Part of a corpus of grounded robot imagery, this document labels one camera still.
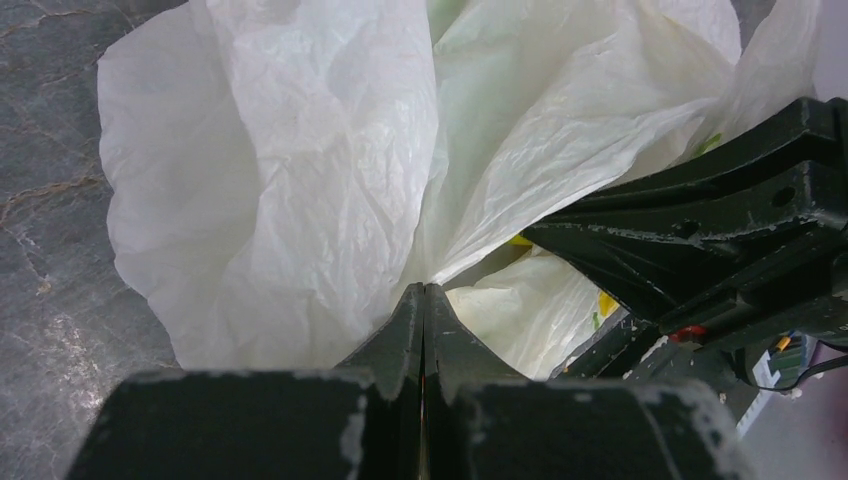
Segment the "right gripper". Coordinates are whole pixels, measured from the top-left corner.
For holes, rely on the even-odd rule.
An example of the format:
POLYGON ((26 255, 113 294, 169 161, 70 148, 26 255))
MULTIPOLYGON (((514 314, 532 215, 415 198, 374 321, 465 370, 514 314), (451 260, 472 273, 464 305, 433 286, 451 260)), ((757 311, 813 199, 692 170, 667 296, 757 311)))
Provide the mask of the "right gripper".
POLYGON ((524 236, 674 342, 730 352, 795 331, 846 347, 847 103, 797 99, 524 236))

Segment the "white plastic bag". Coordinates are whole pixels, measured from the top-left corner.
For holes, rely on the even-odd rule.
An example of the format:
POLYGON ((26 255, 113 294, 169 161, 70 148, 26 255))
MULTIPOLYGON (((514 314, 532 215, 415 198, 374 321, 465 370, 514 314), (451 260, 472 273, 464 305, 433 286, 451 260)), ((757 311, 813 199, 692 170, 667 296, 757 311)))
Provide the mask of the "white plastic bag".
POLYGON ((98 64, 122 279, 186 369, 330 367, 411 283, 813 88, 823 5, 190 1, 98 64))

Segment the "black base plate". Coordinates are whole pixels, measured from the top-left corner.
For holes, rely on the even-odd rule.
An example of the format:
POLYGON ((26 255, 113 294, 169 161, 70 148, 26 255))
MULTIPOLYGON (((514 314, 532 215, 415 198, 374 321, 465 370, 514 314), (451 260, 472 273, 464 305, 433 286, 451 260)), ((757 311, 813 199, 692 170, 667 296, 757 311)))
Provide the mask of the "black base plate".
POLYGON ((644 321, 616 313, 550 377, 630 381, 693 378, 708 384, 745 436, 777 395, 813 366, 818 341, 796 331, 741 349, 694 351, 660 337, 644 321))

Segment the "yellow fake banana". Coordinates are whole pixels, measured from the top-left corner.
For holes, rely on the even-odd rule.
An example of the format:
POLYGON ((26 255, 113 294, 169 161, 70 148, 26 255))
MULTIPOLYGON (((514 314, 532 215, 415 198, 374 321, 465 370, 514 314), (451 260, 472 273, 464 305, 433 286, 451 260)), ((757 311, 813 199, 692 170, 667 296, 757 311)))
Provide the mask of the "yellow fake banana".
POLYGON ((509 240, 509 244, 513 246, 532 247, 533 243, 521 235, 515 235, 509 240))

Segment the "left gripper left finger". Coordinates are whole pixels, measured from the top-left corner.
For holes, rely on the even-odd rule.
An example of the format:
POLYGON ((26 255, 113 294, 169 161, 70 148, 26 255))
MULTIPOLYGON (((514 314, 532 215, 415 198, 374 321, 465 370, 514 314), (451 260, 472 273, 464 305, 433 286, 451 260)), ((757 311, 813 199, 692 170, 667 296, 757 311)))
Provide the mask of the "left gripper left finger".
POLYGON ((108 396, 71 479, 414 479, 425 288, 329 369, 160 370, 108 396))

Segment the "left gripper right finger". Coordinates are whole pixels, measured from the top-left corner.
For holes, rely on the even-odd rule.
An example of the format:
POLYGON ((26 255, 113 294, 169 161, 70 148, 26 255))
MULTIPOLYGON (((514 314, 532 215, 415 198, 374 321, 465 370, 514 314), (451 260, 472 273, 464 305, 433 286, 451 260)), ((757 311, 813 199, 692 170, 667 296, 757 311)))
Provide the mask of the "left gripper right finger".
POLYGON ((425 289, 424 387, 434 479, 752 479, 735 423, 694 380, 533 381, 425 289))

